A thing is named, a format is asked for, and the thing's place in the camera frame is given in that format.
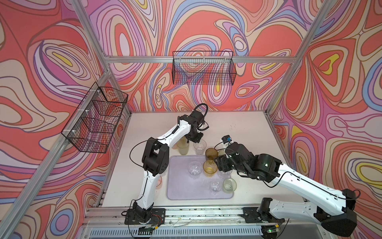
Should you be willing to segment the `clear tumbler back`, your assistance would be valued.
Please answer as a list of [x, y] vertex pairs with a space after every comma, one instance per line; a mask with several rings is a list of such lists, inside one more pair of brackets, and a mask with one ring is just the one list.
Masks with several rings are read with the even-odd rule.
[[200, 177], [203, 170], [203, 166], [200, 162], [193, 161], [188, 166], [188, 172], [191, 178], [197, 179]]

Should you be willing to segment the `small clear glass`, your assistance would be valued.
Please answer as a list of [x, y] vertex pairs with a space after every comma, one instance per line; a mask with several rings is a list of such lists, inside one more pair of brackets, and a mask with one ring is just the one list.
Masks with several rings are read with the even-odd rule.
[[218, 179], [213, 179], [210, 182], [210, 191], [212, 194], [217, 194], [222, 190], [222, 182]]

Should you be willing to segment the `small green glass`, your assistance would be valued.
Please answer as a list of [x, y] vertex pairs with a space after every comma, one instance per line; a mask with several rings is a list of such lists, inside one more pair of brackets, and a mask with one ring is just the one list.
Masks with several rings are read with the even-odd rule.
[[222, 156], [222, 155], [225, 155], [225, 149], [218, 151], [218, 156]]

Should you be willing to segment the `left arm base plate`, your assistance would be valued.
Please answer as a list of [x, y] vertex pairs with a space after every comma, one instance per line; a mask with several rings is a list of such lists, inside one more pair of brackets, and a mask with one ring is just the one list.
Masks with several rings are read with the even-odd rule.
[[141, 210], [128, 209], [123, 211], [121, 215], [125, 217], [125, 225], [162, 225], [165, 222], [164, 208]]

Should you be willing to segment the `yellow smooth cup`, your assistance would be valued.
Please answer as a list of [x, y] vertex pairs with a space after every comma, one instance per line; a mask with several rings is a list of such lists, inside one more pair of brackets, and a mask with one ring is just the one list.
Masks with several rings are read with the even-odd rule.
[[214, 160], [209, 159], [203, 163], [203, 170], [206, 177], [212, 177], [218, 171], [218, 166]]

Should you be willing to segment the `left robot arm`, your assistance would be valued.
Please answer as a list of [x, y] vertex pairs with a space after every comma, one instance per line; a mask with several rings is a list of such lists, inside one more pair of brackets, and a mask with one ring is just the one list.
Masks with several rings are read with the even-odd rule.
[[133, 201], [132, 213], [143, 222], [147, 222], [152, 216], [154, 194], [159, 176], [164, 173], [169, 165], [170, 148], [182, 137], [187, 141], [200, 142], [203, 133], [200, 127], [205, 122], [205, 115], [194, 111], [190, 115], [178, 117], [177, 124], [162, 136], [151, 137], [146, 140], [142, 156], [144, 180], [137, 200]]

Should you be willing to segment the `olive amber textured cup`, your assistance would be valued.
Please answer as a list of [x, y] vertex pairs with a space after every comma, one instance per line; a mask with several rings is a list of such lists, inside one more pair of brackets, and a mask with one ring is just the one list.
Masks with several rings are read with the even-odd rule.
[[205, 152], [206, 161], [215, 160], [218, 157], [218, 151], [215, 148], [208, 148]]

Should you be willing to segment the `pale green textured cup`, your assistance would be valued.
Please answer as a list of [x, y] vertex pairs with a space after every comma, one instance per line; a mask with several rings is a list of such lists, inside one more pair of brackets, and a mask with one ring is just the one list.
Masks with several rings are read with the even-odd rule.
[[237, 183], [232, 178], [223, 181], [223, 191], [227, 194], [233, 193], [237, 189]]

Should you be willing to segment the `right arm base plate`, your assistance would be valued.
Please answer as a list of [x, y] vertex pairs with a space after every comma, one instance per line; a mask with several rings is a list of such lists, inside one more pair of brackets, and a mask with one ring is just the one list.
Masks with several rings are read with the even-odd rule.
[[277, 219], [269, 210], [261, 211], [259, 207], [244, 207], [243, 214], [240, 215], [245, 220], [245, 223], [277, 223], [282, 224], [285, 219]]

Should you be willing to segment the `clear faceted glass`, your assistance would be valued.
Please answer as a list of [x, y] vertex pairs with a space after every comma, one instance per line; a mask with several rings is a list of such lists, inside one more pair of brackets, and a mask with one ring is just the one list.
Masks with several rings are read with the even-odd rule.
[[200, 142], [198, 143], [195, 142], [194, 149], [195, 149], [196, 155], [203, 155], [205, 153], [206, 147], [207, 147], [207, 143], [203, 139], [201, 139]]
[[232, 170], [228, 171], [228, 172], [223, 172], [223, 171], [218, 171], [217, 174], [219, 176], [219, 178], [225, 180], [227, 178], [230, 178], [231, 176], [231, 173], [232, 173]]

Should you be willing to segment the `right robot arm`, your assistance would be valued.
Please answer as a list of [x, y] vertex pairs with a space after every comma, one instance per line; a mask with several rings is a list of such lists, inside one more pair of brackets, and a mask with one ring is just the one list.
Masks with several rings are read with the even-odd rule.
[[242, 178], [264, 182], [269, 188], [286, 188], [302, 198], [303, 203], [263, 198], [259, 207], [243, 208], [247, 223], [283, 223], [295, 219], [321, 225], [326, 231], [349, 237], [357, 227], [355, 205], [359, 190], [336, 190], [320, 184], [269, 155], [254, 155], [243, 144], [222, 139], [224, 153], [214, 161], [219, 171], [236, 171]]

